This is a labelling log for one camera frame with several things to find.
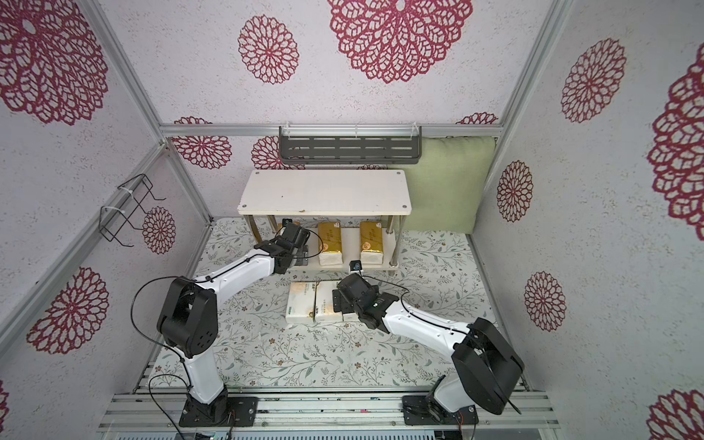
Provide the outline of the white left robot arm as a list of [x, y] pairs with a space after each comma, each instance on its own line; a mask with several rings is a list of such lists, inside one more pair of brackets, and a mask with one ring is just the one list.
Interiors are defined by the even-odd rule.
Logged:
[[183, 363], [189, 384], [187, 403], [218, 421], [227, 410], [227, 387], [216, 366], [218, 312], [235, 294], [255, 282], [284, 274], [303, 256], [315, 233], [285, 219], [269, 240], [200, 279], [173, 279], [157, 320], [164, 346]]

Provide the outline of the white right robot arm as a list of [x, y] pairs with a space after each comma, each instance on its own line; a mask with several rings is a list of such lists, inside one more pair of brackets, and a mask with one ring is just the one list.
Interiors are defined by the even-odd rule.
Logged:
[[450, 359], [454, 371], [441, 377], [425, 397], [431, 418], [439, 422], [471, 406], [500, 415], [513, 406], [511, 395], [524, 373], [524, 361], [489, 320], [443, 319], [384, 293], [359, 273], [338, 282], [337, 291], [367, 328], [412, 339]]

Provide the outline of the gold tissue pack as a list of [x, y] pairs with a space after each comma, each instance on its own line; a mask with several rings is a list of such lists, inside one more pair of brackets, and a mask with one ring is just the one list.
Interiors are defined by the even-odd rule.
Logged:
[[[298, 227], [300, 227], [301, 223], [298, 221], [293, 221], [293, 225], [297, 225]], [[282, 225], [282, 223], [278, 223], [277, 234], [282, 233], [284, 231], [284, 229], [285, 229], [285, 226]]]
[[361, 222], [359, 226], [359, 234], [361, 263], [364, 266], [383, 264], [384, 239], [381, 222]]
[[318, 255], [319, 263], [323, 267], [338, 266], [343, 263], [343, 243], [341, 225], [339, 222], [324, 222], [318, 225], [322, 249]]

